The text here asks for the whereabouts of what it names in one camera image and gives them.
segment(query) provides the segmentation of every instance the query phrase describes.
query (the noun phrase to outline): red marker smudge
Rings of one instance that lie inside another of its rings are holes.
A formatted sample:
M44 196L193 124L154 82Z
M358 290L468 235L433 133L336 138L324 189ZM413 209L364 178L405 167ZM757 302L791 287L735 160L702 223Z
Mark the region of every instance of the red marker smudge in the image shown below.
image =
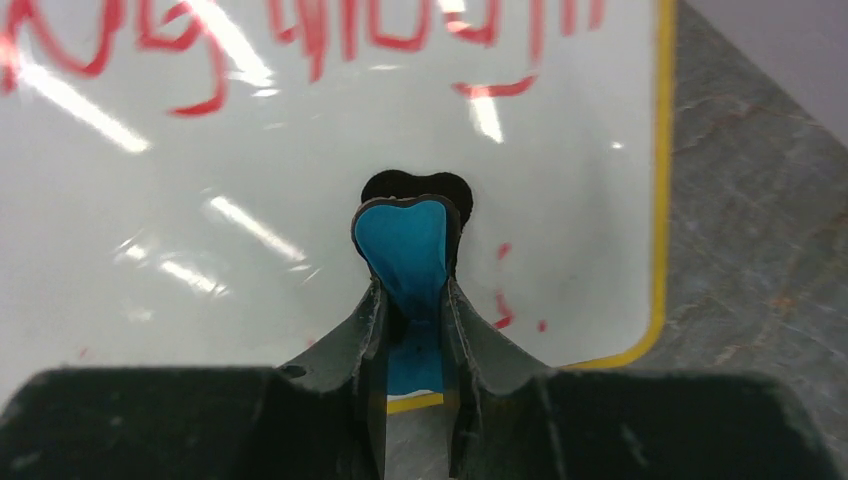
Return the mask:
M500 247L498 247L498 260L503 260L512 250L511 243L503 243Z
M509 242L504 242L498 247L498 276L500 276L501 261L509 255L511 250L512 244ZM495 291L495 303L497 304L498 314L501 315L501 319L495 322L495 328L500 330L512 325L512 321L515 320L515 313L506 304L506 296L501 287L498 287Z
M498 306L498 313L503 316L503 318L495 322L495 328L500 330L512 325L512 321L515 319L515 313L511 308L509 308L509 305L506 304L506 298L504 297L501 289L498 289L497 292L495 292L495 302Z

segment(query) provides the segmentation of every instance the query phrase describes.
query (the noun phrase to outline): gray marble floor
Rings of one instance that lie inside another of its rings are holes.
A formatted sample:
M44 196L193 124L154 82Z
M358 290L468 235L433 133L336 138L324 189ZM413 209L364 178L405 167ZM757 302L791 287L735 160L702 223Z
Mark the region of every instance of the gray marble floor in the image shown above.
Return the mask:
M782 379L848 472L848 151L681 2L668 320L638 368ZM447 478L438 408L393 415L387 478Z

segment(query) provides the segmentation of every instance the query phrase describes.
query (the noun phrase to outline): blue object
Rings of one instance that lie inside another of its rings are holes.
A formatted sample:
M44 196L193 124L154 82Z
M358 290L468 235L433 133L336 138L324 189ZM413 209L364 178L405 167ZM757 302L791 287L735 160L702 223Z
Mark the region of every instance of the blue object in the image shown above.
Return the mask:
M437 201L408 207L374 205L353 235L365 260L409 319L403 341L389 351L389 395L442 392L439 302L448 279L447 211Z

